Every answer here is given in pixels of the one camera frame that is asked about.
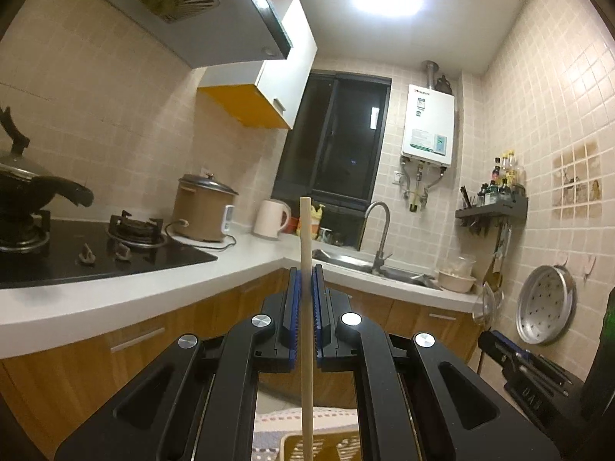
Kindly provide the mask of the white gas water heater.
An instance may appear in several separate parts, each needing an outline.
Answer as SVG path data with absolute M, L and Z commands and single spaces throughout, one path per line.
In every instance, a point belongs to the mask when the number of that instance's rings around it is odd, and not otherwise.
M 401 155 L 450 167 L 454 153 L 454 97 L 419 85 L 407 87 Z

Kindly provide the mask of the hanging ladle utensils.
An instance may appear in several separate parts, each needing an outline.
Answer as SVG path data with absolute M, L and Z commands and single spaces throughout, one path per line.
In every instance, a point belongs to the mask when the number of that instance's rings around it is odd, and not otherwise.
M 512 227 L 508 221 L 502 221 L 498 226 L 497 241 L 491 262 L 480 285 L 480 295 L 474 305 L 472 318 L 485 329 L 489 329 L 495 320 L 497 311 L 504 302 L 504 269 L 512 235 Z

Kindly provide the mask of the striped woven table mat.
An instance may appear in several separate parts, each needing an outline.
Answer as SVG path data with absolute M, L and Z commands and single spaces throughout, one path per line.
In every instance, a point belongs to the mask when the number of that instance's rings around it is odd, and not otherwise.
M 289 434 L 302 435 L 301 409 L 293 408 L 258 414 L 254 421 L 252 460 L 279 460 L 281 439 Z M 356 431 L 359 421 L 356 409 L 315 407 L 313 409 L 314 434 Z

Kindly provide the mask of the beige plastic utensil basket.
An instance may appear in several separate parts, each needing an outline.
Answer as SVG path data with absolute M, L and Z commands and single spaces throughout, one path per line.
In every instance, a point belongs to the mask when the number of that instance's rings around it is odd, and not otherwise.
M 301 434 L 289 434 L 281 439 L 279 460 L 303 460 Z M 362 461 L 360 435 L 356 431 L 314 434 L 313 459 L 315 461 Z

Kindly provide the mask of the grey range hood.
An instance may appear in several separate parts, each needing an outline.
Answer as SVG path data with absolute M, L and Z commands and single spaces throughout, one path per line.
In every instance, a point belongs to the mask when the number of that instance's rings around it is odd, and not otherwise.
M 106 0 L 193 69 L 284 60 L 292 44 L 272 0 Z

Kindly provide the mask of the wooden chopstick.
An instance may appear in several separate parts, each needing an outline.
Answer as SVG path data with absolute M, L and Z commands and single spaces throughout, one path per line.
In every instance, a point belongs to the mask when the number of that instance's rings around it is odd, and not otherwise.
M 302 452 L 304 460 L 313 460 L 314 316 L 312 301 L 312 200 L 310 197 L 301 197 L 299 204 L 301 222 L 300 358 Z

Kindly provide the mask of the beige bowl on counter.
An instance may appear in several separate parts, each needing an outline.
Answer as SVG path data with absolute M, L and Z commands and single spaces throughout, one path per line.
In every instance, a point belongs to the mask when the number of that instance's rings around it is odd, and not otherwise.
M 476 278 L 473 276 L 461 276 L 444 272 L 444 270 L 439 270 L 437 275 L 437 283 L 442 289 L 458 292 L 458 294 L 468 294 L 468 292 L 471 292 L 475 281 Z

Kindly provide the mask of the brown rice cooker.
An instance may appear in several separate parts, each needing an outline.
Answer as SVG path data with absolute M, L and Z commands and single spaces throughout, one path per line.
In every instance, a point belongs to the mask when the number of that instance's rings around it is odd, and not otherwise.
M 238 195 L 211 174 L 184 174 L 178 180 L 173 208 L 174 232 L 197 242 L 223 242 Z

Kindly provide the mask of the white electric kettle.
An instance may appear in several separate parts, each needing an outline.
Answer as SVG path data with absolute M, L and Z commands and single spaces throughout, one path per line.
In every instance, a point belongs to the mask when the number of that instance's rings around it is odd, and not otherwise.
M 291 208 L 283 201 L 267 199 L 259 206 L 252 233 L 259 237 L 277 239 L 292 216 Z

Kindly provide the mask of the dark window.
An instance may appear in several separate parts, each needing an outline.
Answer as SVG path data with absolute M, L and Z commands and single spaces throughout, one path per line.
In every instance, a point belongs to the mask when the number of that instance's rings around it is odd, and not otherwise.
M 361 244 L 372 202 L 392 80 L 341 72 L 309 75 L 284 142 L 272 197 L 297 216 L 299 198 L 324 208 L 320 225 L 335 245 Z

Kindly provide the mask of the white countertop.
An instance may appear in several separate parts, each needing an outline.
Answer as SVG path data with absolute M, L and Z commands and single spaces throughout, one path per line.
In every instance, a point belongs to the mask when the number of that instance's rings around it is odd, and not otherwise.
M 80 342 L 149 320 L 298 267 L 300 242 L 249 233 L 218 260 L 156 272 L 1 292 L 1 355 L 12 358 Z

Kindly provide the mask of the yellow detergent bottle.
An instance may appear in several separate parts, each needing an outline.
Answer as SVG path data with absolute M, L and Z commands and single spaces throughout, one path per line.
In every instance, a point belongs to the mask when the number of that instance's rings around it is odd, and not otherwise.
M 316 239 L 318 236 L 324 209 L 325 206 L 323 204 L 314 204 L 311 206 L 311 236 L 313 239 Z

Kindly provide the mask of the round metal steamer tray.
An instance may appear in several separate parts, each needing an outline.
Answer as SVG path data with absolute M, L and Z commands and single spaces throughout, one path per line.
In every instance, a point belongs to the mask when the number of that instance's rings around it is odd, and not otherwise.
M 516 329 L 529 345 L 550 345 L 560 339 L 577 307 L 577 285 L 562 265 L 536 267 L 518 298 Z

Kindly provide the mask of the black wall spice shelf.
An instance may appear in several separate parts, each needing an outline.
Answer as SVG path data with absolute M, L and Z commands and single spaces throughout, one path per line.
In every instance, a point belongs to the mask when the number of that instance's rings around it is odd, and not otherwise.
M 499 201 L 493 204 L 458 209 L 454 217 L 461 222 L 462 227 L 468 227 L 475 232 L 489 230 L 491 222 L 499 219 L 527 219 L 529 198 L 518 197 L 514 201 Z

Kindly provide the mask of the white orange wall cabinet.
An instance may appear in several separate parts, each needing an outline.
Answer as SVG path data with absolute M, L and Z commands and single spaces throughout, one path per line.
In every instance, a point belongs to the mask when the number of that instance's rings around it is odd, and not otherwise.
M 272 0 L 292 44 L 285 60 L 248 61 L 207 67 L 198 91 L 248 128 L 294 127 L 317 53 L 300 0 Z

